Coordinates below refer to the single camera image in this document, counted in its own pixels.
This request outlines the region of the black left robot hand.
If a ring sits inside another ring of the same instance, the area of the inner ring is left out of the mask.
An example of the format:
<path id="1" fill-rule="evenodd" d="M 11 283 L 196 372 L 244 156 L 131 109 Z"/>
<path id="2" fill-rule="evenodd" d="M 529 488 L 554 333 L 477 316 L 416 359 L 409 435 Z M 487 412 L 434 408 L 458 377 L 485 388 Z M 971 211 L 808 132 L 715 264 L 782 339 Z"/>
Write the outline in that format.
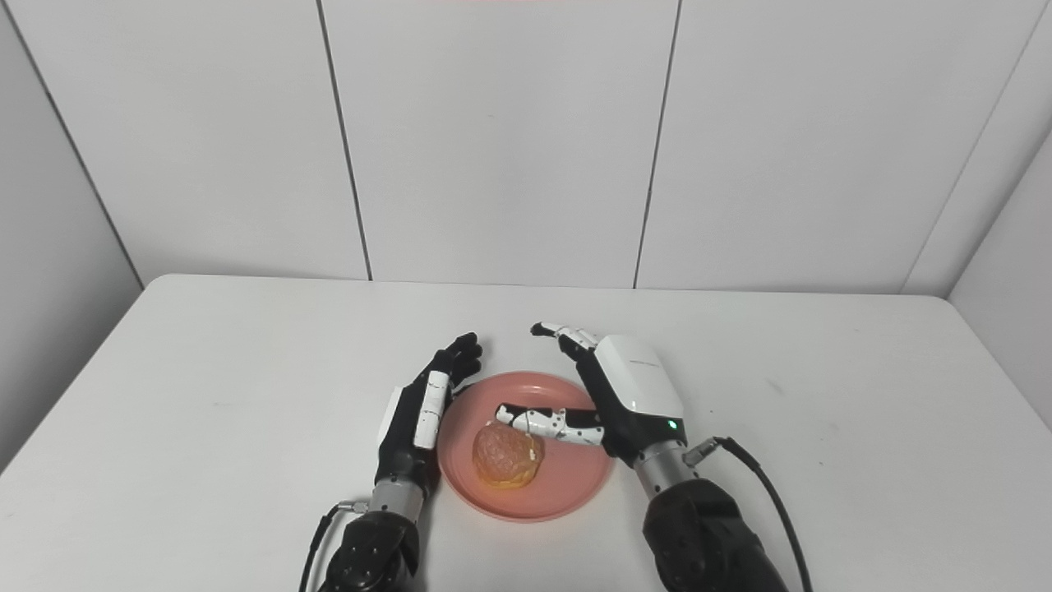
<path id="1" fill-rule="evenodd" d="M 438 349 L 427 366 L 390 402 L 379 441 L 375 481 L 407 481 L 429 498 L 441 476 L 436 438 L 444 412 L 466 379 L 481 370 L 483 348 L 474 332 Z"/>

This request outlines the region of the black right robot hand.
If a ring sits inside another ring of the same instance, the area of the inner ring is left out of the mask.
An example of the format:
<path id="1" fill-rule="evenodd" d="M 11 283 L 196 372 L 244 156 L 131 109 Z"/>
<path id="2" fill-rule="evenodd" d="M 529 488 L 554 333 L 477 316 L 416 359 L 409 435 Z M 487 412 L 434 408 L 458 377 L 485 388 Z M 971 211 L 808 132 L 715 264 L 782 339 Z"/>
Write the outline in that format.
<path id="1" fill-rule="evenodd" d="M 523 407 L 503 402 L 495 421 L 523 433 L 580 446 L 600 446 L 632 465 L 658 445 L 685 447 L 684 407 L 658 353 L 628 335 L 596 338 L 584 329 L 539 322 L 571 360 L 593 409 Z"/>

